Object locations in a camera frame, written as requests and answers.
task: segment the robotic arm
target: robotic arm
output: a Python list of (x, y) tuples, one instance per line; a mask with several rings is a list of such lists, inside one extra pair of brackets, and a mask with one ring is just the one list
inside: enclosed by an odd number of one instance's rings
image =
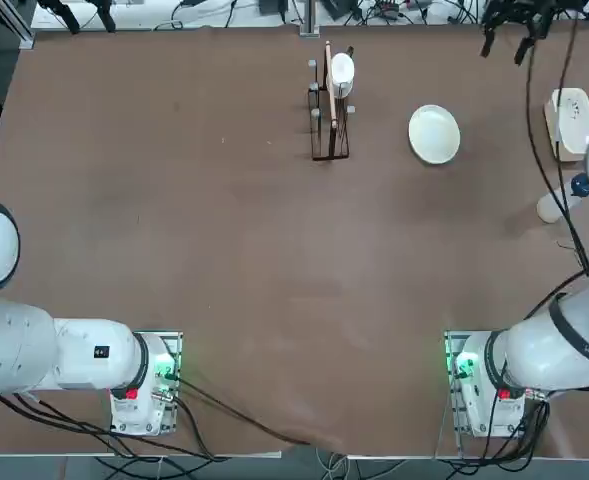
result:
[[(586, 153), (589, 187), (589, 147)], [(508, 436), (523, 415), (526, 389), (547, 395), (589, 390), (589, 280), (580, 291), (558, 295), (547, 309), (512, 328), (475, 332), (456, 359), (461, 393), (476, 436)]]
[[(20, 256), (20, 236), (0, 204), (0, 289)], [(112, 428), (132, 435), (174, 430), (178, 358), (163, 337), (110, 320), (52, 318), (0, 298), (0, 394), (33, 390), (110, 391)]]

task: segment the white bowl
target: white bowl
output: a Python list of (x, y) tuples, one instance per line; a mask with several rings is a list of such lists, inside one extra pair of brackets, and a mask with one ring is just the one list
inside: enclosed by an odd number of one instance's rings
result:
[(431, 164), (449, 162), (461, 145), (454, 116), (438, 105), (423, 105), (412, 114), (409, 135), (414, 153)]

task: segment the black metal rack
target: black metal rack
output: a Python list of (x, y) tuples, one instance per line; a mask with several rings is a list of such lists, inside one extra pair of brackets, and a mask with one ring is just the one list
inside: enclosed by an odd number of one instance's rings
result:
[[(318, 66), (316, 60), (310, 60), (309, 66), (314, 69), (314, 82), (307, 90), (307, 105), (310, 114), (310, 138), (312, 142), (312, 160), (340, 160), (350, 156), (350, 141), (347, 135), (347, 117), (352, 108), (347, 104), (347, 98), (334, 94), (331, 71), (332, 54), (330, 42), (325, 43), (323, 51), (323, 82), (319, 85)], [(329, 122), (323, 115), (325, 108), (321, 107), (322, 98), (327, 99)], [(322, 132), (329, 127), (329, 141), (327, 155), (322, 154)]]

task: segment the metal frame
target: metal frame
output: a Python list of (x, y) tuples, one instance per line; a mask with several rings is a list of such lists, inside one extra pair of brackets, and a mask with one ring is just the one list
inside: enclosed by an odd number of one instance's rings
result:
[[(463, 400), (463, 395), (461, 393), (461, 387), (458, 382), (458, 375), (456, 373), (454, 361), (456, 360), (456, 357), (459, 355), (459, 353), (461, 353), (463, 350), (465, 341), (469, 338), (469, 336), (472, 333), (481, 331), (483, 330), (446, 330), (443, 332), (443, 339), (445, 342), (445, 363), (447, 367), (447, 378), (450, 385), (448, 390), (449, 399), (447, 405), (451, 406), (452, 409), (454, 435), (456, 438), (456, 449), (459, 458), (467, 457), (465, 454), (464, 439), (471, 439), (473, 438), (473, 435), (467, 418), (467, 407), (465, 406), (465, 401)], [(518, 439), (522, 435), (522, 432), (518, 432), (514, 439)]]
[(34, 32), (9, 0), (0, 0), (0, 20), (19, 38), (19, 48), (34, 46)]
[(300, 26), (299, 35), (312, 38), (320, 35), (316, 24), (316, 0), (305, 0), (305, 16)]
[[(314, 82), (307, 90), (307, 106), (310, 113), (310, 139), (312, 142), (312, 160), (340, 160), (350, 156), (350, 140), (347, 135), (347, 117), (353, 108), (347, 105), (347, 99), (336, 98), (334, 84), (332, 83), (332, 52), (330, 42), (325, 42), (323, 50), (323, 84), (318, 83), (318, 67), (316, 60), (310, 60), (309, 66), (314, 69)], [(321, 154), (323, 115), (321, 112), (321, 92), (327, 92), (330, 110), (330, 136), (327, 147), (327, 155)], [(336, 152), (337, 137), (341, 140), (340, 150)]]

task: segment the cable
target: cable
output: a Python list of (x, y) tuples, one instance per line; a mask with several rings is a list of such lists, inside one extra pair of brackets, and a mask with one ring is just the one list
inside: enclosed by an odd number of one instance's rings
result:
[(439, 0), (439, 1), (443, 1), (445, 3), (449, 3), (450, 5), (454, 5), (455, 7), (458, 7), (460, 9), (459, 12), (465, 12), (465, 16), (470, 19), (470, 22), (478, 23), (478, 17), (475, 17), (474, 15), (472, 15), (472, 12), (470, 12), (467, 8), (465, 8), (460, 3), (453, 2), (452, 0)]
[(296, 12), (296, 16), (298, 17), (298, 21), (303, 23), (303, 17), (301, 17), (301, 12), (298, 11), (298, 5), (296, 5), (296, 0), (292, 0), (292, 5), (294, 5), (294, 11)]
[[(577, 22), (577, 20), (575, 19), (575, 22), (573, 23), (573, 27), (572, 27), (572, 38), (570, 39), (570, 46), (572, 48), (573, 48), (573, 38), (576, 36), (576, 30), (574, 28), (576, 26), (576, 22)], [(585, 274), (589, 276), (589, 259), (587, 258), (587, 253), (585, 252), (585, 248), (583, 247), (583, 243), (582, 243), (580, 237), (578, 236), (576, 229), (574, 228), (574, 224), (572, 223), (572, 220), (568, 216), (568, 212), (563, 208), (563, 206), (561, 205), (561, 202), (559, 201), (556, 194), (554, 193), (554, 189), (552, 188), (552, 185), (551, 185), (549, 179), (547, 178), (547, 174), (545, 173), (545, 169), (543, 168), (543, 163), (541, 162), (541, 158), (538, 154), (538, 149), (536, 147), (536, 143), (534, 142), (534, 134), (532, 132), (532, 118), (531, 118), (531, 113), (530, 113), (530, 106), (531, 106), (532, 73), (534, 70), (534, 58), (535, 58), (535, 54), (536, 54), (537, 44), (538, 44), (538, 42), (535, 39), (534, 44), (532, 45), (531, 52), (530, 52), (530, 59), (529, 59), (529, 64), (528, 64), (528, 68), (527, 68), (527, 81), (525, 84), (525, 120), (527, 123), (527, 136), (528, 136), (528, 139), (530, 142), (530, 146), (532, 148), (532, 154), (534, 155), (534, 160), (536, 161), (536, 165), (538, 167), (538, 170), (541, 174), (541, 177), (543, 178), (543, 182), (545, 183), (545, 186), (547, 187), (548, 192), (551, 194), (552, 198), (554, 199), (556, 206), (561, 211), (563, 218), (565, 218), (565, 222), (567, 223), (567, 227), (570, 230), (570, 234), (572, 236), (572, 240), (574, 241), (575, 250), (576, 250), (577, 255), (579, 256), (579, 261), (581, 263), (581, 266), (582, 266), (583, 270), (585, 270)], [(572, 50), (568, 47), (568, 52), (566, 54), (566, 59), (565, 59), (567, 65), (569, 65), (568, 58), (571, 56), (571, 52), (572, 52)]]
[(111, 480), (113, 477), (115, 477), (116, 475), (118, 475), (121, 472), (123, 472), (127, 475), (127, 472), (125, 472), (125, 469), (138, 461), (139, 461), (138, 458), (133, 458), (132, 460), (125, 462), (125, 464), (122, 467), (114, 469), (114, 471), (112, 473), (110, 473), (107, 477), (105, 477), (105, 480)]
[[(567, 13), (567, 11), (565, 11), (565, 14), (567, 15), (567, 18), (571, 18), (569, 16), (569, 14)], [(574, 52), (574, 44), (576, 41), (577, 27), (578, 27), (578, 13), (576, 13), (576, 15), (574, 17), (574, 21), (572, 23), (572, 30), (570, 32), (570, 41), (567, 46), (567, 52), (565, 53), (565, 61), (563, 62), (563, 70), (561, 72), (561, 78), (559, 80), (558, 97), (556, 98), (557, 115), (560, 115), (560, 111), (561, 111), (560, 109), (561, 109), (561, 100), (563, 97), (563, 86), (565, 85), (565, 77), (567, 75), (570, 61), (572, 59), (572, 53)], [(559, 179), (559, 182), (561, 185), (563, 206), (565, 208), (565, 211), (567, 212), (568, 221), (571, 221), (570, 209), (567, 205), (567, 193), (565, 192), (565, 180), (563, 179), (563, 169), (561, 168), (561, 156), (560, 156), (559, 150), (560, 150), (560, 141), (558, 138), (556, 138), (556, 140), (554, 142), (554, 158), (556, 160), (557, 174), (558, 174), (558, 179)], [(572, 240), (574, 241), (574, 246), (576, 247), (577, 241), (573, 236), (572, 236)], [(587, 259), (587, 255), (585, 255), (585, 264), (583, 264), (582, 266), (584, 269), (587, 269), (589, 271), (589, 260)]]
[(219, 459), (217, 459), (216, 456), (214, 454), (212, 454), (212, 452), (210, 452), (210, 450), (207, 448), (207, 446), (205, 446), (205, 442), (203, 441), (203, 437), (201, 435), (201, 432), (198, 429), (198, 424), (196, 423), (196, 418), (194, 417), (194, 414), (189, 409), (187, 404), (178, 397), (176, 397), (174, 399), (174, 402), (176, 402), (176, 404), (179, 407), (181, 407), (181, 409), (187, 414), (187, 418), (190, 421), (190, 425), (192, 426), (192, 430), (194, 431), (194, 437), (196, 437), (196, 442), (198, 443), (198, 446), (201, 449), (201, 452), (203, 452), (205, 454), (205, 456), (208, 457), (211, 461), (214, 461), (214, 462), (219, 461)]
[(104, 467), (107, 467), (110, 470), (112, 470), (114, 472), (113, 475), (115, 475), (117, 473), (123, 473), (124, 475), (126, 475), (126, 476), (128, 476), (130, 478), (136, 478), (136, 479), (140, 479), (140, 480), (172, 480), (172, 479), (181, 478), (181, 477), (192, 478), (192, 479), (195, 480), (194, 476), (192, 475), (193, 473), (195, 473), (195, 472), (201, 470), (202, 468), (205, 468), (208, 465), (210, 465), (210, 464), (213, 463), (211, 460), (208, 460), (205, 463), (199, 465), (198, 467), (192, 468), (190, 470), (186, 470), (185, 468), (181, 467), (178, 463), (172, 461), (171, 459), (169, 459), (167, 457), (161, 457), (161, 458), (163, 458), (162, 463), (167, 463), (172, 468), (175, 468), (176, 470), (178, 470), (181, 473), (177, 473), (177, 474), (174, 474), (174, 475), (162, 475), (162, 476), (157, 477), (156, 475), (155, 476), (140, 475), (140, 474), (131, 473), (131, 472), (128, 472), (128, 471), (125, 470), (127, 467), (135, 464), (137, 461), (139, 461), (139, 462), (142, 461), (142, 462), (148, 463), (148, 460), (153, 459), (153, 462), (149, 462), (149, 463), (156, 463), (156, 462), (158, 462), (158, 460), (157, 459), (154, 459), (154, 457), (138, 457), (138, 458), (133, 459), (130, 462), (125, 463), (124, 465), (122, 465), (120, 467), (116, 467), (114, 465), (110, 465), (109, 463), (105, 462), (104, 460), (102, 460), (99, 457), (94, 457), (94, 460), (96, 460), (98, 463), (100, 463)]
[(171, 375), (171, 374), (165, 375), (165, 378), (168, 379), (168, 380), (179, 381), (181, 384), (183, 384), (186, 387), (194, 390), (195, 392), (199, 393), (203, 397), (207, 398), (208, 400), (214, 402), (218, 406), (220, 406), (223, 409), (227, 410), (228, 413), (231, 413), (233, 416), (235, 416), (235, 417), (237, 417), (237, 418), (239, 418), (241, 420), (245, 420), (247, 423), (255, 426), (259, 430), (263, 431), (264, 433), (267, 433), (268, 435), (271, 435), (274, 438), (277, 438), (277, 439), (282, 440), (284, 442), (292, 443), (294, 445), (309, 445), (309, 442), (305, 442), (303, 440), (298, 440), (296, 438), (293, 438), (293, 437), (290, 437), (290, 436), (287, 436), (287, 435), (283, 435), (281, 433), (276, 432), (275, 430), (272, 430), (271, 428), (263, 425), (262, 423), (258, 422), (257, 420), (254, 420), (253, 418), (245, 415), (244, 413), (236, 410), (235, 408), (230, 407), (229, 405), (227, 405), (224, 402), (220, 401), (216, 397), (210, 395), (209, 393), (207, 393), (206, 391), (204, 391), (201, 388), (197, 387), (196, 385), (191, 384), (187, 380), (183, 380), (182, 378), (178, 378), (177, 376)]
[(83, 25), (81, 25), (81, 28), (80, 29), (83, 30), (85, 27), (87, 27), (90, 24), (90, 22), (92, 20), (94, 20), (94, 18), (96, 17), (96, 15), (98, 15), (98, 10), (96, 12), (94, 12), (94, 15), (92, 15), (87, 22), (85, 22)]
[(548, 293), (543, 300), (541, 300), (540, 302), (538, 302), (536, 304), (536, 306), (532, 310), (530, 310), (530, 312), (527, 314), (527, 316), (525, 317), (525, 319), (528, 319), (528, 318), (532, 317), (547, 302), (549, 302), (552, 298), (554, 298), (557, 293), (559, 293), (561, 290), (563, 290), (565, 287), (567, 287), (570, 283), (574, 282), (575, 280), (581, 278), (584, 275), (585, 275), (585, 270), (581, 270), (580, 272), (576, 272), (575, 274), (573, 274), (570, 277), (568, 277), (565, 280), (563, 280), (556, 288), (554, 288), (554, 290), (552, 290), (550, 293)]
[(204, 460), (209, 460), (207, 457), (205, 457), (204, 455), (201, 455), (200, 453), (196, 453), (196, 452), (192, 452), (190, 450), (187, 450), (185, 448), (181, 448), (181, 447), (175, 447), (173, 445), (167, 445), (161, 442), (156, 442), (154, 440), (149, 440), (145, 437), (139, 437), (136, 435), (128, 435), (125, 433), (121, 433), (121, 432), (112, 432), (112, 431), (107, 431), (105, 429), (102, 429), (101, 427), (98, 427), (96, 425), (93, 425), (89, 422), (83, 422), (83, 424), (87, 424), (88, 426), (91, 426), (90, 428), (94, 429), (95, 432), (88, 432), (86, 430), (80, 429), (80, 428), (73, 428), (70, 427), (69, 425), (66, 424), (60, 424), (57, 422), (53, 422), (51, 420), (47, 420), (45, 418), (41, 418), (40, 416), (36, 416), (33, 415), (29, 412), (26, 412), (25, 410), (21, 409), (20, 407), (18, 407), (17, 405), (13, 404), (12, 402), (10, 402), (9, 400), (7, 400), (6, 398), (4, 398), (3, 396), (0, 395), (0, 402), (5, 405), (7, 408), (9, 408), (10, 410), (12, 410), (13, 412), (19, 414), (20, 416), (27, 418), (28, 420), (32, 420), (35, 421), (37, 423), (41, 423), (43, 425), (48, 425), (54, 428), (58, 428), (60, 430), (65, 430), (68, 432), (72, 432), (72, 433), (79, 433), (79, 434), (84, 434), (84, 435), (93, 435), (94, 433), (97, 433), (99, 435), (107, 435), (109, 437), (115, 438), (115, 437), (119, 437), (119, 438), (128, 438), (130, 440), (139, 442), (139, 443), (145, 443), (147, 445), (152, 445), (155, 447), (160, 447), (160, 448), (165, 448), (167, 450), (173, 450), (175, 452), (179, 452), (179, 453), (185, 453), (188, 455), (192, 455), (195, 457), (199, 457), (202, 458)]
[(227, 22), (225, 22), (225, 28), (230, 26), (230, 22), (232, 21), (232, 14), (234, 13), (234, 7), (236, 7), (236, 2), (237, 0), (232, 0), (232, 3), (230, 4), (230, 14), (227, 17)]
[(412, 19), (410, 17), (408, 17), (407, 15), (405, 15), (403, 12), (398, 12), (398, 16), (401, 18), (404, 18), (405, 20), (410, 22), (412, 25), (415, 25), (415, 23), (412, 21)]
[[(40, 415), (42, 417), (46, 417), (46, 418), (51, 418), (54, 420), (60, 420), (62, 422), (65, 423), (71, 423), (79, 428), (81, 428), (82, 430), (85, 430), (87, 432), (91, 432), (89, 430), (89, 428), (91, 428), (90, 424), (86, 424), (85, 422), (78, 422), (70, 417), (68, 417), (67, 415), (63, 414), (62, 412), (59, 412), (58, 410), (56, 410), (54, 407), (52, 407), (51, 405), (45, 403), (45, 402), (41, 402), (39, 401), (39, 403), (41, 403), (41, 405), (43, 405), (44, 407), (52, 410), (55, 415), (47, 413), (47, 412), (43, 412), (42, 410), (39, 410), (36, 407), (33, 407), (32, 405), (30, 405), (29, 403), (27, 403), (23, 397), (21, 397), (19, 394), (14, 394), (14, 398), (16, 398), (16, 400), (26, 409), (28, 409), (29, 411), (31, 411), (32, 413), (35, 413), (37, 415)], [(114, 446), (112, 446), (107, 440), (103, 439), (98, 433), (94, 433), (91, 432), (90, 435), (92, 435), (94, 438), (96, 438), (96, 440), (98, 440), (99, 442), (101, 442), (103, 445), (105, 445), (107, 447), (107, 449), (109, 451), (111, 451), (112, 453), (114, 453), (115, 455), (119, 456), (119, 457), (127, 457), (126, 455), (124, 455), (123, 453), (121, 453), (119, 450), (117, 450)], [(136, 454), (127, 446), (125, 445), (125, 443), (123, 443), (123, 441), (121, 439), (117, 439), (115, 438), (114, 440), (118, 441), (119, 444), (123, 447), (123, 449), (128, 453), (129, 457), (136, 457)]]
[[(347, 457), (347, 455), (340, 455), (338, 453), (332, 453), (330, 455), (329, 461), (327, 462), (327, 466), (326, 466), (325, 463), (323, 463), (323, 460), (321, 460), (321, 456), (319, 455), (318, 448), (316, 448), (314, 450), (316, 453), (316, 460), (318, 460), (318, 463), (321, 466), (321, 468), (323, 470), (325, 470), (325, 473), (323, 474), (323, 476), (321, 477), (320, 480), (325, 480), (325, 478), (327, 478), (328, 476), (330, 477), (330, 480), (334, 480), (333, 474), (336, 471), (338, 471), (341, 467), (343, 467), (345, 469), (345, 474), (342, 477), (343, 480), (345, 480), (349, 476), (349, 474), (350, 474), (350, 459)], [(335, 455), (338, 455), (340, 458), (338, 458), (334, 462)]]
[(401, 460), (398, 463), (396, 463), (395, 465), (393, 465), (390, 468), (388, 468), (387, 470), (384, 470), (381, 473), (377, 473), (375, 475), (371, 475), (369, 477), (361, 477), (360, 476), (361, 472), (360, 472), (360, 469), (359, 469), (359, 478), (361, 480), (377, 480), (377, 479), (379, 479), (381, 477), (384, 477), (386, 475), (389, 475), (390, 473), (392, 473), (393, 471), (395, 471), (396, 469), (398, 469), (399, 467), (401, 467), (405, 463), (407, 463), (407, 460)]
[(353, 9), (350, 12), (350, 16), (347, 17), (347, 20), (345, 20), (345, 23), (343, 24), (344, 27), (347, 26), (348, 23), (350, 23), (350, 20), (352, 19), (352, 17), (354, 17), (354, 14), (359, 10), (359, 8), (361, 8), (361, 4), (364, 2), (365, 0), (361, 0), (360, 2), (358, 2), (358, 4), (356, 5), (356, 8)]

